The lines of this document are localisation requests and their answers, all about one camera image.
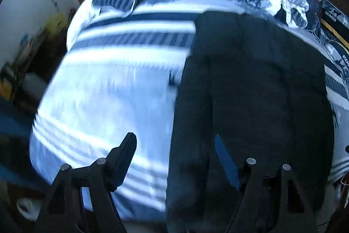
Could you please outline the black puffer jacket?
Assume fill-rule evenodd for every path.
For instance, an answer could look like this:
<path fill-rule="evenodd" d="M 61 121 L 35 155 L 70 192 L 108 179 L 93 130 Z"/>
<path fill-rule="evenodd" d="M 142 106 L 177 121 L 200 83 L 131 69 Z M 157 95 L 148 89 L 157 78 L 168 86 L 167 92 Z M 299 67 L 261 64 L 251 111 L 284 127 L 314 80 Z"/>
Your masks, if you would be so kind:
<path fill-rule="evenodd" d="M 334 119 L 320 52 L 264 19 L 205 12 L 174 109 L 166 192 L 169 232 L 226 232 L 238 191 L 215 150 L 238 167 L 255 158 L 270 177 L 289 164 L 313 215 L 334 150 Z"/>

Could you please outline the white navy striped blanket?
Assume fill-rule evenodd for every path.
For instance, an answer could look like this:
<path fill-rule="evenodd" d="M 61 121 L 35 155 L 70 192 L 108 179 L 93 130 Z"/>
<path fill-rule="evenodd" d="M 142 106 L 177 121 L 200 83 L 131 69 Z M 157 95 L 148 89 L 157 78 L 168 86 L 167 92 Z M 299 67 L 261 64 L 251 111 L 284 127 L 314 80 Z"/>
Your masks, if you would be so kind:
<path fill-rule="evenodd" d="M 237 4 L 175 0 L 140 4 L 126 17 L 113 10 L 86 17 L 84 2 L 73 18 L 74 34 L 37 110 L 30 138 L 36 172 L 52 183 L 58 168 L 90 165 L 121 144 L 128 132 L 137 148 L 121 187 L 112 194 L 122 219 L 164 220 L 176 98 L 205 12 L 250 15 L 275 24 L 321 53 L 334 119 L 334 150 L 327 183 L 348 171 L 348 80 L 319 40 L 266 12 Z"/>

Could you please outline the yellow object on shelf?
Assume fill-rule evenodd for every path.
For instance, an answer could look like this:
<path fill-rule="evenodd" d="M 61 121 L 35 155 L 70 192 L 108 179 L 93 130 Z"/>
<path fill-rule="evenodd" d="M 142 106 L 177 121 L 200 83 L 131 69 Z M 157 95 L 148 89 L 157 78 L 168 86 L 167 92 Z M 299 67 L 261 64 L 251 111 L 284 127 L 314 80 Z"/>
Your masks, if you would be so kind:
<path fill-rule="evenodd" d="M 64 13 L 57 13 L 48 19 L 44 27 L 49 36 L 57 35 L 67 27 L 67 17 Z"/>

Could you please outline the blue floral pillow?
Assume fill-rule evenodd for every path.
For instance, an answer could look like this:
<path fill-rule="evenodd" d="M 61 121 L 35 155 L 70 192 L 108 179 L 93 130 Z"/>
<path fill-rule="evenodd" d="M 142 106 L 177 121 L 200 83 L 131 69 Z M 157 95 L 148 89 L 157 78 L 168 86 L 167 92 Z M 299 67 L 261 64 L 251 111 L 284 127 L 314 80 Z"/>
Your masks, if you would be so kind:
<path fill-rule="evenodd" d="M 279 23 L 312 33 L 348 80 L 348 3 L 328 0 L 229 0 L 247 10 L 267 12 Z"/>

